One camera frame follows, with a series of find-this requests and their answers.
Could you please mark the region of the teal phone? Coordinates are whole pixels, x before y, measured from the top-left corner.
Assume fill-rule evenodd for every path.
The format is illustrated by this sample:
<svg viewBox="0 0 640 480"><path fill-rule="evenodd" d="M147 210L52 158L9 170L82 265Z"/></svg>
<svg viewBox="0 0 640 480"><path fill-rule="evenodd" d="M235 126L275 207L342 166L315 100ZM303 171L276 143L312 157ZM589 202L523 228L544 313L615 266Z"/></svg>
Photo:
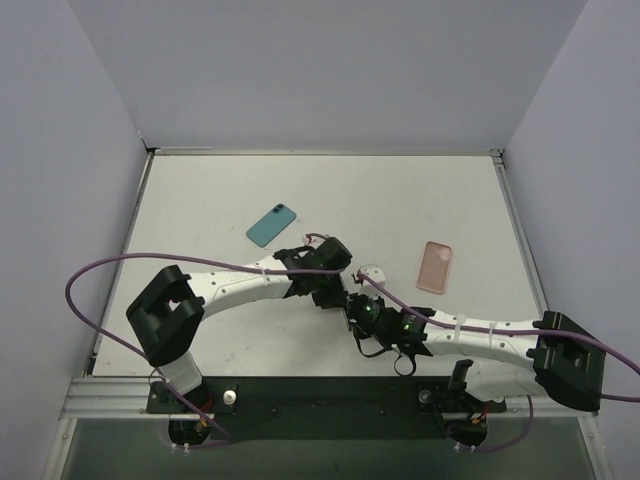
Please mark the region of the teal phone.
<svg viewBox="0 0 640 480"><path fill-rule="evenodd" d="M296 218L297 214L288 206L282 203L276 204L247 230L246 236L256 246L264 248Z"/></svg>

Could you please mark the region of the black phone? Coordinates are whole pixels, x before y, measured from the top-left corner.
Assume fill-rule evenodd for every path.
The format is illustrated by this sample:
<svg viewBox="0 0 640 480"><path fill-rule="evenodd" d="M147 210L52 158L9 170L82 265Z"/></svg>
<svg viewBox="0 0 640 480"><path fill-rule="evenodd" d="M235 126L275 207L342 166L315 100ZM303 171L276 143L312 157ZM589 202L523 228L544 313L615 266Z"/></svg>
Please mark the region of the black phone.
<svg viewBox="0 0 640 480"><path fill-rule="evenodd" d="M352 325L351 325L351 321L349 320L349 317L348 317L347 307L346 306L342 306L341 307L341 311L342 311L342 315L343 315L343 318L344 318L344 323L345 323L345 326L347 328L347 331L351 332L352 331Z"/></svg>

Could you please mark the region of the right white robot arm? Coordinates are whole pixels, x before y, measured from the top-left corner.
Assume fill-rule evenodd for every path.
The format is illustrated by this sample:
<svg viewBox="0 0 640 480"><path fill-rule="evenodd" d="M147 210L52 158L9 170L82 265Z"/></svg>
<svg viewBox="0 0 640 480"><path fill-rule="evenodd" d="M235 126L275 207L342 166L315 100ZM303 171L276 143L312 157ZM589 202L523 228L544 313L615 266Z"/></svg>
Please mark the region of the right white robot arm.
<svg viewBox="0 0 640 480"><path fill-rule="evenodd" d="M480 402L547 395L584 412L600 408L605 354L568 316L547 311L539 320L495 322L430 308L394 309L380 297L352 294L345 315L355 335L414 362L457 355L455 388Z"/></svg>

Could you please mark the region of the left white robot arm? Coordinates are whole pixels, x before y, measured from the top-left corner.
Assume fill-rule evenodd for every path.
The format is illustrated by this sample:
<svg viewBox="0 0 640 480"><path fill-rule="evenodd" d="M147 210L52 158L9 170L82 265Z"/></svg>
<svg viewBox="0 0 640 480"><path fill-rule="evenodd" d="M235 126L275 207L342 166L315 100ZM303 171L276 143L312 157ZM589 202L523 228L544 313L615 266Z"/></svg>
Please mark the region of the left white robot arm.
<svg viewBox="0 0 640 480"><path fill-rule="evenodd" d="M341 272L351 252L335 237L317 246L281 249L236 270L184 273L161 269L126 310L148 363L168 381L169 398L183 411L204 402L202 374L190 353L200 323L217 313L261 300L311 296L321 309L342 308Z"/></svg>

